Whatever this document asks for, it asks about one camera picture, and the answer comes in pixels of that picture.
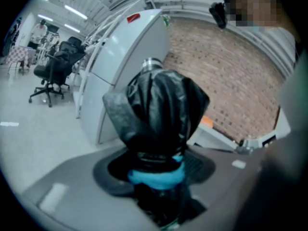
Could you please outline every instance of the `person in white shirt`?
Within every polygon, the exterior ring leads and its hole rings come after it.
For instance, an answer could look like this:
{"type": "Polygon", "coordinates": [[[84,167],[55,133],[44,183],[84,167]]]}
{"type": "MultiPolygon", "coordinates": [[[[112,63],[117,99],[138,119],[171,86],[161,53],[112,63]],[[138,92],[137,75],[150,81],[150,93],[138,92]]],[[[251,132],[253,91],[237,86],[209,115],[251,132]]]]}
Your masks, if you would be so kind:
{"type": "Polygon", "coordinates": [[[46,20],[41,20],[39,24],[36,24],[30,34],[30,42],[28,47],[37,49],[42,38],[47,34],[46,20]]]}

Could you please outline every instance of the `black leather cover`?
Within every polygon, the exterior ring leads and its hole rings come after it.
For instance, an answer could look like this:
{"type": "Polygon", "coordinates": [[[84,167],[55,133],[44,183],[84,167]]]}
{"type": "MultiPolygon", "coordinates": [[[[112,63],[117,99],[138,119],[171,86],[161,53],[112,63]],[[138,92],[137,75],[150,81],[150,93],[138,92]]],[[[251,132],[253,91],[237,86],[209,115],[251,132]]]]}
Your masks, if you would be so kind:
{"type": "Polygon", "coordinates": [[[135,158],[135,169],[167,172],[183,153],[209,104],[191,79],[173,70],[142,70],[123,90],[104,95],[106,111],[135,158]]]}

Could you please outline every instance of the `refrigerator door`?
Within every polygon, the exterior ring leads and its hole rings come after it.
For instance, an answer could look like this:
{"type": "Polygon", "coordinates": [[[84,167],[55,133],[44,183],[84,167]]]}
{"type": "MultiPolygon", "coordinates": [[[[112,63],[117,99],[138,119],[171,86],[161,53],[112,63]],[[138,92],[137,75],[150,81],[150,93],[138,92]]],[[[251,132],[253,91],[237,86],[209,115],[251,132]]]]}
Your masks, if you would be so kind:
{"type": "Polygon", "coordinates": [[[115,84],[140,39],[157,19],[160,19],[161,11],[160,9],[141,11],[140,18],[131,23],[125,18],[104,45],[92,72],[109,84],[115,84]]]}
{"type": "Polygon", "coordinates": [[[103,95],[113,88],[93,73],[90,74],[83,96],[81,124],[93,144],[99,142],[102,122],[107,115],[103,105],[103,95]]]}

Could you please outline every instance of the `white shirt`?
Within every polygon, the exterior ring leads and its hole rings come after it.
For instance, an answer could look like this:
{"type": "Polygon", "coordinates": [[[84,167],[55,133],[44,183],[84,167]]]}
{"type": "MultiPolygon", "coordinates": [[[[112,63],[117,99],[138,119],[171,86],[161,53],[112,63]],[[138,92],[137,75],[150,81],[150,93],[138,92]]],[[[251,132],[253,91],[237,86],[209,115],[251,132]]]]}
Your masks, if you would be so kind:
{"type": "Polygon", "coordinates": [[[41,25],[40,24],[36,24],[34,26],[34,28],[31,31],[31,34],[33,33],[30,41],[35,43],[35,44],[39,44],[40,40],[46,35],[47,33],[47,26],[43,25],[42,28],[40,28],[41,25]]]}

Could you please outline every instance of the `red magnet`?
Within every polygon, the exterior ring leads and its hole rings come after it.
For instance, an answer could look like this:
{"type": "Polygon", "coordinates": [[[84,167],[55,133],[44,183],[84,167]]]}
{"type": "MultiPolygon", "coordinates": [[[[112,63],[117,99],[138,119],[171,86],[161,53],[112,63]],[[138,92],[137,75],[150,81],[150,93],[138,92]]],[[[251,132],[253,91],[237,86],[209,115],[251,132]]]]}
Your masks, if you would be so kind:
{"type": "Polygon", "coordinates": [[[140,18],[140,14],[139,13],[133,14],[130,17],[127,17],[127,22],[131,23],[134,20],[137,20],[138,18],[140,18]]]}

